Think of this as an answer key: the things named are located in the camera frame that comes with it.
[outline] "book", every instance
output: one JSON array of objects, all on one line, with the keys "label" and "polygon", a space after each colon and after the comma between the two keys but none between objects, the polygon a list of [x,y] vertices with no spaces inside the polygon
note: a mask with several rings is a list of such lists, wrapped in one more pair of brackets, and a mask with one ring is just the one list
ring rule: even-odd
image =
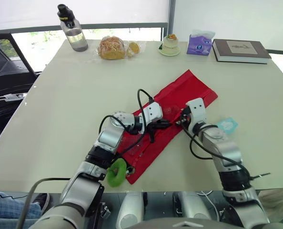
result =
[{"label": "book", "polygon": [[213,51],[218,62],[267,64],[271,56],[260,42],[214,39]]}]

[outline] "black chair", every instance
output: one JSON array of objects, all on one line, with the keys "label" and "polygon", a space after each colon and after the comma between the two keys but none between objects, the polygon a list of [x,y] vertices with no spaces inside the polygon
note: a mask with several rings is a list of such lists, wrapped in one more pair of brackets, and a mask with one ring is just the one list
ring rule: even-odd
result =
[{"label": "black chair", "polygon": [[[0,34],[0,99],[7,94],[27,93],[36,79],[36,73],[12,35]],[[21,100],[0,101],[0,131],[4,129],[20,103]]]}]

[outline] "book cover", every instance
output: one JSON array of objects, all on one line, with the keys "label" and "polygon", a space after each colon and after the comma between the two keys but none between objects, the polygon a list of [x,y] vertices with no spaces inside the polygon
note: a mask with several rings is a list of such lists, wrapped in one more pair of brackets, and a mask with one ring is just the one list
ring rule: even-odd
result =
[{"label": "book cover", "polygon": [[260,42],[214,39],[220,56],[268,58],[270,55]]}]

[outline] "green ring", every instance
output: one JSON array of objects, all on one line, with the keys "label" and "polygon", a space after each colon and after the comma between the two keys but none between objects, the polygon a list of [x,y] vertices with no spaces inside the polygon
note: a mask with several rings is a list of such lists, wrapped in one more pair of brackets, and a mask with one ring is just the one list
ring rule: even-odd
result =
[{"label": "green ring", "polygon": [[107,182],[111,187],[118,187],[126,178],[127,163],[124,159],[118,158],[110,168],[108,168]]}]

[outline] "red napkin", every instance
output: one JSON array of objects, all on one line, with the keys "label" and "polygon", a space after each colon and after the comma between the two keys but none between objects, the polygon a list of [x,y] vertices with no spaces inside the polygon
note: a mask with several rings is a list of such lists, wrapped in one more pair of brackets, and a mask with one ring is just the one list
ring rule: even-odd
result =
[{"label": "red napkin", "polygon": [[[217,97],[217,94],[195,77],[190,70],[162,89],[154,99],[162,107],[163,118],[169,120],[172,126],[164,130],[157,130],[154,135],[154,143],[150,143],[149,134],[146,134],[138,145],[122,156],[128,164],[135,168],[135,173],[127,176],[129,183],[134,184],[174,136],[182,130],[174,123],[179,120],[181,109],[186,107],[185,104],[189,100],[202,98],[207,107]],[[133,144],[138,138],[139,135],[124,133],[118,148],[119,152]]]}]

